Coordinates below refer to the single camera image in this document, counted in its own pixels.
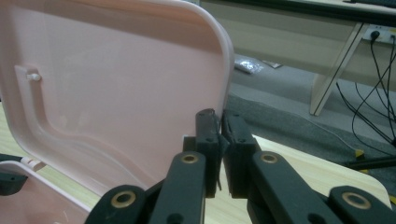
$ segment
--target small object on floor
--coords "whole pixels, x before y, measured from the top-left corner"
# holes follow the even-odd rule
[[[356,149],[355,150],[355,157],[357,161],[363,161],[365,160],[365,156],[364,156],[364,151],[361,149]],[[364,174],[369,174],[369,170],[360,170],[360,172],[364,173]]]
[[[389,200],[391,203],[396,204],[396,197],[393,195],[389,195]]]
[[[260,60],[240,54],[235,54],[234,67],[250,75],[259,73],[264,68]]]
[[[265,60],[262,60],[262,62],[267,64],[267,65],[269,65],[269,66],[271,66],[274,69],[282,66],[282,64],[280,64],[280,63],[271,63],[271,62],[268,62],[268,61],[265,61]]]

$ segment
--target table surface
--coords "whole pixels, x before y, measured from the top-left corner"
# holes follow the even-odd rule
[[[350,4],[349,0],[206,0],[234,2],[256,7],[269,7],[348,21],[367,22],[396,27],[396,8],[367,4]]]
[[[333,187],[349,185],[372,193],[380,201],[390,207],[389,197],[385,188],[374,178],[329,161],[313,157],[290,147],[282,146],[258,136],[255,137],[262,150],[274,151],[282,155],[308,185],[317,192],[328,195],[330,189]],[[1,105],[0,153],[27,156],[12,137]],[[93,207],[99,200],[96,194],[48,166],[38,172],[60,189],[70,193],[89,207]],[[232,199],[229,196],[224,169],[221,170],[220,180],[223,185],[223,190],[218,191],[215,199],[206,200],[205,223],[250,223],[246,210],[247,201]]]

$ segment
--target yellow object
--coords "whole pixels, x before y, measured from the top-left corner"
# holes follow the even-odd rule
[[[355,150],[355,157],[357,161],[364,160],[364,151],[361,149],[356,149]],[[369,170],[360,170],[360,172],[364,174],[369,174]]]
[[[396,197],[395,196],[389,195],[389,199],[390,199],[391,203],[396,204]]]

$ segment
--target gray carpet floor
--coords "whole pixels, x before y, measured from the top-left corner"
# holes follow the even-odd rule
[[[354,149],[363,149],[365,157],[379,158],[384,153],[368,148],[352,133],[353,113],[334,90],[322,113],[309,115],[310,91],[313,74],[283,66],[264,67],[258,74],[247,75],[234,71],[227,109],[237,111],[247,121],[250,130],[258,136],[293,147],[327,161],[337,163],[354,161]],[[361,99],[355,93],[354,83],[340,80],[344,95],[353,105]],[[359,85],[365,93],[371,89]],[[381,109],[378,100],[371,105]],[[389,121],[370,108],[361,111],[381,130],[390,135]],[[358,137],[366,144],[396,155],[396,148],[386,143],[360,120],[354,123]],[[396,167],[369,170],[369,175],[379,180],[389,194],[396,195]]]

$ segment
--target black cable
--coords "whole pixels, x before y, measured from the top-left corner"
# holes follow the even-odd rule
[[[381,84],[381,87],[382,87],[382,89],[383,89],[383,91],[384,91],[384,93],[385,93],[385,96],[386,96],[386,98],[387,98],[387,105],[385,105],[385,103],[382,101],[382,98],[381,98],[381,96],[380,96],[380,94],[379,94],[378,91],[377,91],[377,93],[378,93],[378,96],[379,96],[380,99],[381,99],[382,104],[383,104],[384,107],[387,109],[387,112],[388,112],[387,118],[389,119],[389,126],[390,126],[390,129],[391,129],[391,132],[392,132],[392,136],[393,136],[393,139],[394,139],[394,138],[396,138],[396,136],[395,136],[395,133],[394,133],[394,131],[393,131],[392,122],[391,122],[391,120],[390,120],[390,112],[392,112],[392,114],[394,114],[394,113],[393,113],[393,106],[391,105],[390,100],[389,100],[389,91],[387,91],[387,89],[385,88],[384,82],[383,82],[383,79],[384,79],[385,74],[387,73],[387,71],[390,71],[390,70],[391,70],[391,65],[392,65],[392,63],[393,63],[393,61],[392,61],[392,56],[393,56],[394,47],[392,46],[392,52],[391,52],[391,54],[390,54],[390,61],[389,61],[388,69],[387,69],[387,71],[385,71],[384,75],[381,76],[380,73],[379,73],[379,66],[378,66],[378,62],[376,61],[376,57],[375,57],[373,45],[374,45],[374,41],[371,42],[371,44],[370,44],[370,49],[371,49],[371,52],[372,52],[372,55],[373,55],[373,59],[374,59],[374,61],[375,61],[375,68],[376,68],[376,72],[377,72],[377,75],[378,75],[378,78],[379,78],[379,83]],[[359,110],[359,109],[361,108],[361,106],[366,102],[366,100],[368,99],[368,97],[370,96],[370,94],[368,94],[367,97],[364,98],[363,102],[361,102],[361,104],[359,105],[359,107],[357,108],[357,110]],[[356,117],[356,116],[354,115],[354,117],[353,117],[353,119],[352,119],[352,125],[353,125],[353,122],[354,122],[355,117]]]
[[[376,74],[378,75],[378,79],[381,80],[381,77],[380,77],[380,76],[381,76],[381,75],[380,75],[381,73],[379,72],[379,66],[378,66],[378,62],[376,61],[376,57],[375,57],[375,54],[374,54],[374,47],[373,47],[374,42],[375,42],[376,39],[379,37],[379,35],[380,35],[380,33],[379,33],[378,31],[373,31],[373,32],[371,33],[371,38],[372,38],[372,40],[370,41],[370,50],[371,50],[371,53],[372,53],[372,56],[373,56],[373,59],[374,59]],[[381,86],[382,86],[382,90],[385,91],[385,86],[384,86],[384,83],[382,82],[382,80],[381,80]],[[384,103],[384,100],[382,100],[381,94],[379,94],[378,89],[375,89],[375,90],[376,90],[376,93],[377,93],[379,99],[381,100],[382,105],[383,105],[386,109],[388,109],[387,106],[386,106],[385,103]]]
[[[390,99],[389,99],[390,71],[392,70],[392,64],[393,64],[392,56],[393,56],[393,52],[395,50],[395,36],[393,35],[392,37],[393,37],[393,44],[392,44],[392,51],[390,53],[390,58],[389,58],[388,89],[387,89],[388,95],[387,95],[387,98],[388,98],[388,119],[389,119],[389,125],[390,125],[390,129],[392,131],[393,139],[396,139],[395,132],[393,131],[392,121],[390,119],[390,111],[391,111],[391,113],[393,115],[393,118],[395,118],[395,113],[394,113],[393,106],[390,103]]]
[[[357,94],[359,95],[359,97],[363,100],[363,97],[361,96],[361,92],[359,91],[359,88],[358,88],[358,83],[356,83],[356,82],[355,82],[355,89],[356,89],[356,93],[357,93]],[[372,110],[374,110],[377,114],[379,114],[379,115],[381,115],[381,116],[383,116],[383,117],[385,117],[385,118],[388,117],[387,115],[385,115],[385,114],[382,113],[381,111],[379,111],[379,110],[373,108],[373,107],[372,107],[371,105],[369,105],[367,102],[365,102],[365,104],[366,104],[367,106],[369,106]]]
[[[338,82],[337,82],[335,85],[336,85],[338,91],[340,92],[341,98],[343,99],[343,101],[344,101],[344,103],[346,104],[346,106],[348,107],[348,109],[350,109],[352,112],[355,113],[356,109],[353,107],[353,105],[347,100],[347,98],[346,98],[346,97],[344,96],[344,94],[341,92],[341,89],[340,89],[340,86],[338,85]],[[367,147],[369,147],[369,148],[371,148],[371,149],[373,149],[373,150],[376,150],[376,151],[378,151],[378,152],[381,152],[381,153],[384,153],[384,154],[386,154],[386,155],[391,156],[391,154],[389,154],[388,152],[385,152],[385,151],[383,151],[383,150],[380,150],[380,149],[378,149],[378,148],[376,148],[376,147],[372,147],[372,146],[366,144],[365,142],[363,142],[363,141],[356,135],[354,129],[352,129],[352,132],[353,132],[353,134],[355,135],[355,137],[356,137],[362,144],[364,144],[365,146],[367,146]]]

